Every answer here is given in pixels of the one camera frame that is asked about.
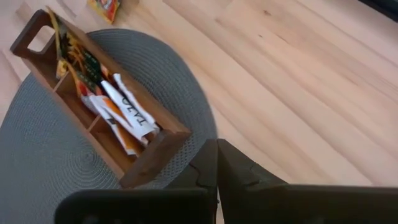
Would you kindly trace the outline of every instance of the wooden caddy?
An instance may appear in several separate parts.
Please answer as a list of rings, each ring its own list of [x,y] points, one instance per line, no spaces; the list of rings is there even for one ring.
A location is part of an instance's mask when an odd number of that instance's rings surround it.
[[[101,116],[96,116],[80,101],[70,74],[57,80],[55,37],[41,52],[28,49],[29,44],[43,26],[52,27],[50,17],[43,10],[37,11],[11,46],[11,52],[22,58],[36,79],[48,88],[56,101],[69,114],[79,130],[92,143],[96,152],[120,180],[122,187],[135,187],[147,183],[163,169],[190,136],[190,131],[168,112],[140,83],[121,68],[98,47],[82,30],[60,18],[69,32],[91,52],[109,71],[120,73],[131,83],[131,90],[141,106],[150,113],[161,132],[138,157],[127,156],[111,128]]]

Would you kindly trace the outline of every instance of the wooden floor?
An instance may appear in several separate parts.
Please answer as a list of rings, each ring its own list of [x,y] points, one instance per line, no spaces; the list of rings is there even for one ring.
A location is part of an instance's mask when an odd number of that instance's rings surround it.
[[[45,5],[85,31],[111,27],[83,0],[1,2],[0,120],[29,72],[8,48]],[[356,0],[125,0],[114,26],[173,47],[220,137],[284,180],[398,186],[398,25],[378,12]]]

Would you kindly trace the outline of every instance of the wooden handle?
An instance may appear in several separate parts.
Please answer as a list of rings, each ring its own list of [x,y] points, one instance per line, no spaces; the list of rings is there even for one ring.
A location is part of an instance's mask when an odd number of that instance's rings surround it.
[[[53,42],[53,38],[41,52],[36,52],[28,49],[29,44],[32,42],[32,40],[35,38],[37,33],[39,33],[43,26],[52,27],[52,23],[49,14],[41,9],[36,11],[32,18],[30,18],[24,30],[19,34],[18,38],[11,45],[10,51],[14,55],[22,58],[30,59],[43,57],[43,55],[45,55],[46,51],[48,50],[49,45],[51,45],[51,43]]]

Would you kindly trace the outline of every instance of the gray mat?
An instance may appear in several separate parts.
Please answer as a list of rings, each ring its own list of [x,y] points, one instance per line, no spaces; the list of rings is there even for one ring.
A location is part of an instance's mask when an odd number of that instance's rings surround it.
[[[206,139],[216,138],[210,107],[183,60],[166,44],[131,30],[90,34],[184,125],[192,137],[160,175],[161,189]],[[58,203],[81,189],[117,189],[90,144],[32,75],[22,83],[0,129],[0,223],[52,223]]]

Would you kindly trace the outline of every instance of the woven placemat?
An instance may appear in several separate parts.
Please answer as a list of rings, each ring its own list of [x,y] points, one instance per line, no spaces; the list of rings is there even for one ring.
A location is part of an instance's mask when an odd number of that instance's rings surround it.
[[[123,29],[90,33],[110,56],[192,130],[157,178],[169,184],[216,128],[206,98],[183,60],[163,42]],[[29,75],[0,129],[0,223],[52,223],[59,202],[82,189],[117,189],[118,182],[49,92]]]

